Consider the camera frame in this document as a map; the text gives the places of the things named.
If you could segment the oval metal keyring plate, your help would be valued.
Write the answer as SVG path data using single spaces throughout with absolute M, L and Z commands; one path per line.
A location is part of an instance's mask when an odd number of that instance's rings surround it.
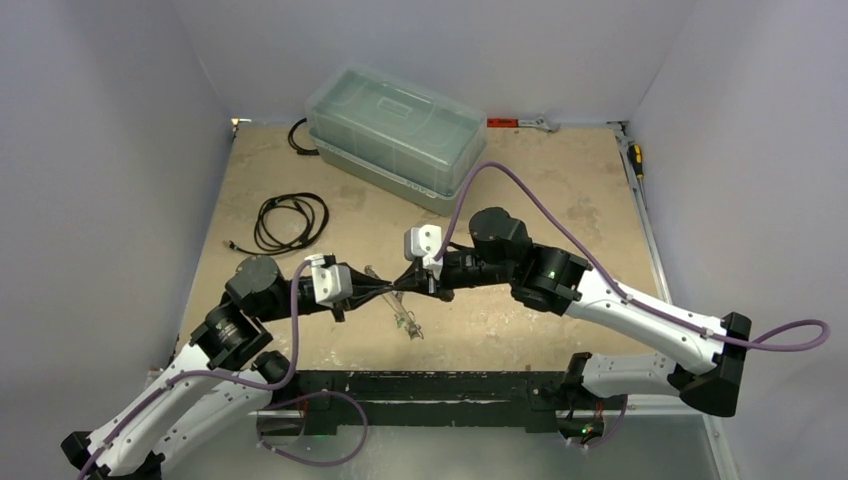
M 372 265 L 365 266 L 365 274 L 372 278 L 380 279 L 380 276 L 374 270 Z M 398 327 L 405 328 L 408 322 L 410 321 L 410 316 L 409 311 L 402 304 L 402 294 L 397 292 L 389 292 L 383 294 L 382 298 L 393 310 L 395 315 L 395 321 Z

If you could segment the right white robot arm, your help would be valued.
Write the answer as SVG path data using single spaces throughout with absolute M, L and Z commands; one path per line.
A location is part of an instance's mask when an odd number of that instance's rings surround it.
M 625 285 L 611 287 L 586 259 L 533 242 L 524 222 L 500 207 L 477 212 L 469 225 L 472 247 L 443 255 L 437 253 L 441 227 L 408 230 L 404 255 L 411 265 L 395 288 L 450 301 L 457 289 L 506 284 L 531 310 L 592 322 L 652 348 L 644 355 L 573 355 L 561 381 L 573 406 L 619 395 L 668 395 L 708 415 L 735 415 L 748 317 L 697 314 Z

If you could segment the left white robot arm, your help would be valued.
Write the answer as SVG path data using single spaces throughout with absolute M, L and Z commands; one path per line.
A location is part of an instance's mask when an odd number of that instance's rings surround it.
M 161 374 L 124 410 L 61 444 L 80 479 L 159 479 L 180 452 L 238 417 L 297 399 L 299 318 L 338 320 L 392 289 L 334 256 L 307 257 L 287 279 L 269 256 L 243 260 Z

